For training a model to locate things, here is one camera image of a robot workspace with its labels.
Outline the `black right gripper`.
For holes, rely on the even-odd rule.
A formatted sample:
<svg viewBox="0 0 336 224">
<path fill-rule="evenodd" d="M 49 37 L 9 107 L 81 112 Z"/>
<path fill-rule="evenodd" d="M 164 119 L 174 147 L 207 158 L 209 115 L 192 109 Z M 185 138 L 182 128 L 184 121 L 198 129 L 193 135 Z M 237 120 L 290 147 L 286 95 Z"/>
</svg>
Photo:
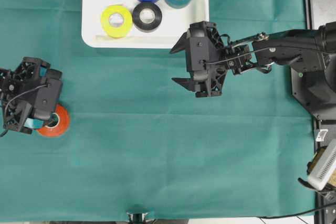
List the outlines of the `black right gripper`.
<svg viewBox="0 0 336 224">
<path fill-rule="evenodd" d="M 197 98 L 220 96 L 228 71 L 242 74 L 257 68 L 248 42 L 251 39 L 232 41 L 228 34 L 219 34 L 215 23 L 193 23 L 170 50 L 171 54 L 186 52 L 191 77 L 172 80 Z"/>
</svg>

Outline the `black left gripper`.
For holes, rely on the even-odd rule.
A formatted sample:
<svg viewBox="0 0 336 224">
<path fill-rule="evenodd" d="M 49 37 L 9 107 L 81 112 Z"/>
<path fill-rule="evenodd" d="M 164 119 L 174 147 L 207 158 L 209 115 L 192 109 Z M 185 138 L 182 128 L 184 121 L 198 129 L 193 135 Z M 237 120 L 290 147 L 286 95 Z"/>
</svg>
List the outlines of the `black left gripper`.
<svg viewBox="0 0 336 224">
<path fill-rule="evenodd" d="M 30 134 L 30 129 L 53 129 L 58 125 L 56 113 L 46 121 L 28 118 L 33 104 L 27 96 L 47 86 L 39 76 L 40 67 L 50 68 L 50 63 L 40 58 L 24 57 L 15 70 L 1 68 L 2 134 L 8 131 Z"/>
</svg>

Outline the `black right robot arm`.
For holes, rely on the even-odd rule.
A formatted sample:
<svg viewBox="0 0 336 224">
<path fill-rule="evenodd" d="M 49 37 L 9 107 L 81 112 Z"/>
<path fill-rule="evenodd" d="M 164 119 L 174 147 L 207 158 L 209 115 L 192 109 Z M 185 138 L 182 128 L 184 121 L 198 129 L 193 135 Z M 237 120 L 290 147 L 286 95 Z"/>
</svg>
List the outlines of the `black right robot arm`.
<svg viewBox="0 0 336 224">
<path fill-rule="evenodd" d="M 215 97 L 222 95 L 228 71 L 234 75 L 249 70 L 268 74 L 273 64 L 302 73 L 326 70 L 335 56 L 335 23 L 317 30 L 262 32 L 233 41 L 230 35 L 218 32 L 216 23 L 198 22 L 190 24 L 170 53 L 180 51 L 185 52 L 190 77 L 172 80 L 198 98 Z"/>
</svg>

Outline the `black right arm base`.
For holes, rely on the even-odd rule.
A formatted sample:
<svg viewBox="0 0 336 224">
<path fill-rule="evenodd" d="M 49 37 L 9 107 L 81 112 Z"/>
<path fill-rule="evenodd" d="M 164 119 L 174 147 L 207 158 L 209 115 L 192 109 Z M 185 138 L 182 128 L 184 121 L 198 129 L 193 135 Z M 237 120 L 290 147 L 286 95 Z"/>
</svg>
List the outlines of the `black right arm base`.
<svg viewBox="0 0 336 224">
<path fill-rule="evenodd" d="M 335 120 L 335 66 L 299 73 L 291 70 L 294 98 L 317 120 Z"/>
</svg>

